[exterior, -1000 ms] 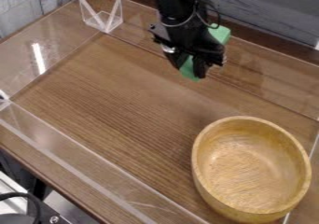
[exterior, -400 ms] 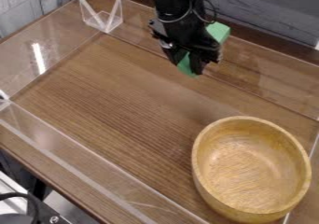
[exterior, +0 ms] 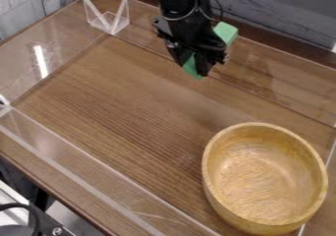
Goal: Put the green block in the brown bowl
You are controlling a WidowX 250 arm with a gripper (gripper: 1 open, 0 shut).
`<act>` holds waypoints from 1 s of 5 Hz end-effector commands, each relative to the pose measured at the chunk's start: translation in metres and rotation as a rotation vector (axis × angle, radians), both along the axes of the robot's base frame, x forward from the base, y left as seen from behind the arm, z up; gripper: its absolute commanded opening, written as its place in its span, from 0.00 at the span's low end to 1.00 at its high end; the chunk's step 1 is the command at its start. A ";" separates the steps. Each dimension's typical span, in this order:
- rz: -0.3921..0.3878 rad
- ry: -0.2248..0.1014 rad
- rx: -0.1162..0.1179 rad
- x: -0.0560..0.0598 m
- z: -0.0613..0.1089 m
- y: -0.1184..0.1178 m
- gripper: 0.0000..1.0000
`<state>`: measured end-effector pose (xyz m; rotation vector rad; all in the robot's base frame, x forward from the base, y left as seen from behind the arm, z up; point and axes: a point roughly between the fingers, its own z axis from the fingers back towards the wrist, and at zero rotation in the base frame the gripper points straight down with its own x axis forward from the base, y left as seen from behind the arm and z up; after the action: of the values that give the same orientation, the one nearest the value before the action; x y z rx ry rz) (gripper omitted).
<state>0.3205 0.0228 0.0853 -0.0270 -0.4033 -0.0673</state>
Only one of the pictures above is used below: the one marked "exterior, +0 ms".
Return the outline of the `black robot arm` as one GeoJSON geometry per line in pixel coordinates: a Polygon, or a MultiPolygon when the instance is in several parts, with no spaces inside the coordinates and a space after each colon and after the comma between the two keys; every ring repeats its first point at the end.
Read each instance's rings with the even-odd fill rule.
{"type": "Polygon", "coordinates": [[[211,0],[157,0],[159,16],[151,21],[174,62],[206,77],[215,63],[223,63],[226,43],[213,30],[211,0]]]}

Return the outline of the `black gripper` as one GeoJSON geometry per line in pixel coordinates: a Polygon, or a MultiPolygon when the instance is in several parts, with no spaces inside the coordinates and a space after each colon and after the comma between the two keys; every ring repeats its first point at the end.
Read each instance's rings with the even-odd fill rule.
{"type": "MultiPolygon", "coordinates": [[[[157,35],[163,39],[166,50],[179,67],[189,60],[193,51],[205,48],[217,50],[222,43],[211,33],[211,23],[215,22],[206,13],[195,12],[186,18],[169,21],[162,16],[151,18],[157,35]]],[[[203,51],[194,54],[195,72],[206,77],[215,63],[225,62],[223,51],[203,51]]]]}

